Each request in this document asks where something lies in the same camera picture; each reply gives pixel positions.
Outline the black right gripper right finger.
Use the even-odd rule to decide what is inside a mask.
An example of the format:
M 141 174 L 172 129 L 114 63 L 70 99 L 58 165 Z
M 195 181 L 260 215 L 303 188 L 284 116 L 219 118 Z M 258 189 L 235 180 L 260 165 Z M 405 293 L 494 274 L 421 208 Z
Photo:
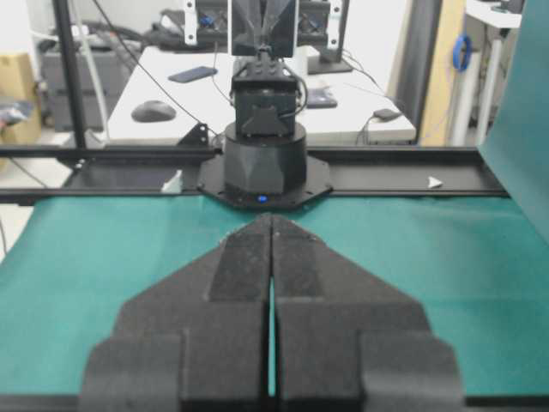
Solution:
M 272 225 L 283 410 L 463 410 L 454 350 L 415 298 L 287 218 Z

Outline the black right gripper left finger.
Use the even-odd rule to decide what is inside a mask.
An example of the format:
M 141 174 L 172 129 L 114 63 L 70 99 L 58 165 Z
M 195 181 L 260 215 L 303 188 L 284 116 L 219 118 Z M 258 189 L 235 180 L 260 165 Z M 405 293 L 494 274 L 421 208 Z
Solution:
M 126 300 L 91 351 L 84 411 L 258 411 L 267 397 L 273 218 Z

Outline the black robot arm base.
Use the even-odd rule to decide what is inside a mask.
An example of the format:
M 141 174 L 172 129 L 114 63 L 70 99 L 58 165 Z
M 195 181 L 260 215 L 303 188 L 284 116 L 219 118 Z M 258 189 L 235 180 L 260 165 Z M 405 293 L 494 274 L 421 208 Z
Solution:
M 302 79 L 267 47 L 237 61 L 235 120 L 221 154 L 200 166 L 197 188 L 238 209 L 295 209 L 333 190 L 329 164 L 308 154 L 296 120 Z

